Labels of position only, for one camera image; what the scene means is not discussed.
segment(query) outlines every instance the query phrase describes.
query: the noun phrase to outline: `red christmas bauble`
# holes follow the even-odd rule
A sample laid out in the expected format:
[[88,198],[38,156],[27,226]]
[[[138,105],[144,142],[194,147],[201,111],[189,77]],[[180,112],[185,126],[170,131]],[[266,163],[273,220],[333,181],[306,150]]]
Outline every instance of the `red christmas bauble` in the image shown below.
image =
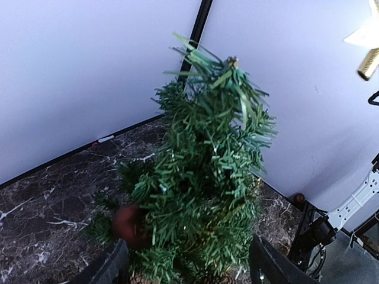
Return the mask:
[[142,250],[151,246],[149,234],[144,232],[146,210],[138,205],[121,206],[112,221],[112,231],[115,237],[126,241],[128,248]]

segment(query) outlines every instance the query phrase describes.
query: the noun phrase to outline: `small christmas tree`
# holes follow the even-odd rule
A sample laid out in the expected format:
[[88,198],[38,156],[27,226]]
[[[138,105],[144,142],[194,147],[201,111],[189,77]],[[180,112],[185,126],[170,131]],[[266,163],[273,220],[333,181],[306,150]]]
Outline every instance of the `small christmas tree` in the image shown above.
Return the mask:
[[265,171],[261,148],[275,136],[274,118],[264,110],[267,94],[252,86],[237,58],[222,61],[175,36],[185,48],[174,50],[195,71],[173,73],[188,76],[186,84],[157,91],[169,128],[155,157],[121,166],[124,190],[146,209],[151,236],[151,246],[131,251],[130,270],[159,283],[200,283],[248,267],[258,215],[252,172]]

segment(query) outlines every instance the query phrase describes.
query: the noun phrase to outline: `gold cylinder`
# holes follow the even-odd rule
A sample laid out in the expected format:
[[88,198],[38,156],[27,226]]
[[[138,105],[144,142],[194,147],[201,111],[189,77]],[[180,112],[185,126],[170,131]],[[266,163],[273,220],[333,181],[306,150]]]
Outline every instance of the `gold cylinder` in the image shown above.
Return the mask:
[[363,80],[370,80],[379,65],[379,49],[371,49],[358,68],[358,74]]

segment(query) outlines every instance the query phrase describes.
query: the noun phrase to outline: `black vertical bar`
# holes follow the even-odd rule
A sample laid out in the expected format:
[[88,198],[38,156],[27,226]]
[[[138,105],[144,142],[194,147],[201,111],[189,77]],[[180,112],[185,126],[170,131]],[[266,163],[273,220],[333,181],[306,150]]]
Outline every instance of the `black vertical bar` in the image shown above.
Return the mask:
[[[194,42],[190,43],[193,47],[197,48],[198,43],[200,42],[201,35],[203,33],[205,22],[207,21],[209,11],[211,9],[213,0],[202,0],[201,5],[199,8],[199,12],[197,13],[197,17],[195,20],[194,28],[192,30],[192,34],[190,39]],[[183,61],[182,67],[180,69],[181,72],[185,71],[188,72],[191,70],[192,65],[189,64],[187,61]],[[185,82],[187,81],[187,76],[180,76],[178,78],[179,82]]]

